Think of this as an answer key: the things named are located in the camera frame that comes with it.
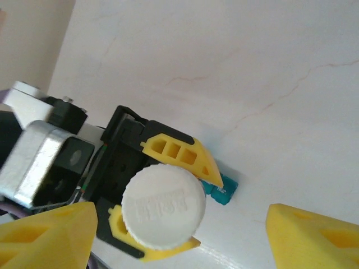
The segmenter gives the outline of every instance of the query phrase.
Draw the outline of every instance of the rectangular hole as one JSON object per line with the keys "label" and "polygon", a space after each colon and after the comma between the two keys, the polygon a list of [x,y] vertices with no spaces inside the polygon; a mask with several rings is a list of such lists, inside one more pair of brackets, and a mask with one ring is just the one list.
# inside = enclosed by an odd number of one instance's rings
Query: rectangular hole
{"label": "rectangular hole", "polygon": [[181,161],[190,165],[194,164],[196,159],[197,159],[197,153],[190,151],[188,149],[185,149],[181,156]]}
{"label": "rectangular hole", "polygon": [[164,147],[166,146],[166,141],[159,139],[153,142],[151,149],[157,153],[162,154]]}
{"label": "rectangular hole", "polygon": [[178,152],[180,151],[181,147],[175,143],[172,143],[168,149],[167,155],[172,158],[177,158]]}
{"label": "rectangular hole", "polygon": [[48,227],[19,227],[9,234],[7,234],[3,239],[0,240],[1,243],[31,243],[38,239],[42,234],[48,230]]}
{"label": "rectangular hole", "polygon": [[359,233],[344,229],[321,229],[320,233],[338,248],[359,248]]}

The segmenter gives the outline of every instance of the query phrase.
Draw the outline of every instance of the black plastic mount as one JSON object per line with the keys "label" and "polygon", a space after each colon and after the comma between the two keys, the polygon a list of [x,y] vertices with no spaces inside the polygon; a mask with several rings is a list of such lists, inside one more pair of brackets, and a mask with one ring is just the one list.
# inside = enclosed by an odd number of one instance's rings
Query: black plastic mount
{"label": "black plastic mount", "polygon": [[44,101],[53,106],[47,120],[48,123],[70,133],[79,133],[88,117],[84,110],[69,102],[54,97],[47,97]]}
{"label": "black plastic mount", "polygon": [[195,142],[187,134],[118,106],[101,137],[104,146],[91,164],[83,196],[96,205],[97,237],[135,258],[142,258],[144,253],[112,237],[108,209],[121,204],[126,185],[137,172],[159,163],[145,155],[140,144],[161,133],[191,145]]}

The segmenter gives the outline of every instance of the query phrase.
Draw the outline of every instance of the beige wall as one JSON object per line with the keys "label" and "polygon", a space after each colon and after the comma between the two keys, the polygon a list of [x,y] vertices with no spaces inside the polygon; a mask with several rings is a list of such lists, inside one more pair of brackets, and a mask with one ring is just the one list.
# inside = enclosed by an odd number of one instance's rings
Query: beige wall
{"label": "beige wall", "polygon": [[0,0],[0,90],[25,81],[47,91],[75,0]]}

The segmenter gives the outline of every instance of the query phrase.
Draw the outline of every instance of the crack in surface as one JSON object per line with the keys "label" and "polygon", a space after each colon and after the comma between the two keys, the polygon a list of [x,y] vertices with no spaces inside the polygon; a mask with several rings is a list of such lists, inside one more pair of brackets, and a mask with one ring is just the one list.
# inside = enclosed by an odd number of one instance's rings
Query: crack in surface
{"label": "crack in surface", "polygon": [[194,78],[187,78],[187,77],[174,77],[173,79],[171,79],[170,81],[167,82],[166,85],[164,85],[165,87],[168,86],[169,84],[171,84],[174,81],[178,81],[178,80],[182,80],[182,81],[188,81],[191,83],[194,83],[196,81],[199,80],[205,80],[206,78],[208,78],[209,76],[204,76],[204,77],[194,77]]}
{"label": "crack in surface", "polygon": [[236,129],[239,127],[240,122],[243,121],[244,119],[249,118],[249,117],[258,116],[258,115],[262,114],[263,112],[265,112],[265,111],[266,111],[267,109],[269,109],[270,107],[272,107],[276,102],[278,102],[278,101],[280,101],[280,100],[282,100],[282,99],[284,99],[284,98],[289,97],[292,93],[294,93],[294,92],[299,88],[301,82],[302,82],[303,80],[307,79],[307,78],[309,77],[309,75],[310,75],[313,71],[315,71],[315,70],[317,70],[317,69],[319,69],[319,68],[324,68],[324,67],[335,68],[335,67],[343,67],[343,66],[352,66],[352,65],[357,64],[357,63],[359,63],[359,59],[358,59],[358,60],[355,60],[355,61],[352,61],[352,62],[349,62],[349,63],[328,63],[328,64],[322,64],[322,65],[316,66],[316,67],[314,67],[314,68],[310,68],[305,76],[303,76],[303,77],[301,77],[301,78],[299,78],[299,79],[297,80],[296,85],[290,90],[289,93],[284,94],[284,95],[281,95],[280,97],[278,97],[278,98],[276,99],[276,101],[270,103],[270,104],[267,105],[266,107],[262,108],[260,111],[254,112],[254,113],[251,113],[251,114],[248,114],[248,115],[246,115],[246,116],[240,118],[240,119],[236,122],[235,127],[233,127],[232,129],[230,129],[230,130],[224,135],[224,137],[227,136],[227,135],[229,135],[230,133],[232,133],[234,130],[236,130]]}

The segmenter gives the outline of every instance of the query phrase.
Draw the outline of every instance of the screw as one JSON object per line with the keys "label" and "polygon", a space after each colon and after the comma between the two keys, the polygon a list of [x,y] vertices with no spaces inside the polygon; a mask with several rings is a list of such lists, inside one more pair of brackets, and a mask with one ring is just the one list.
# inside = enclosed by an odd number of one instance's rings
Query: screw
{"label": "screw", "polygon": [[68,102],[68,103],[72,104],[73,99],[71,99],[71,98],[70,98],[70,97],[68,97],[68,96],[64,96],[64,97],[62,98],[62,101],[64,101],[64,102]]}

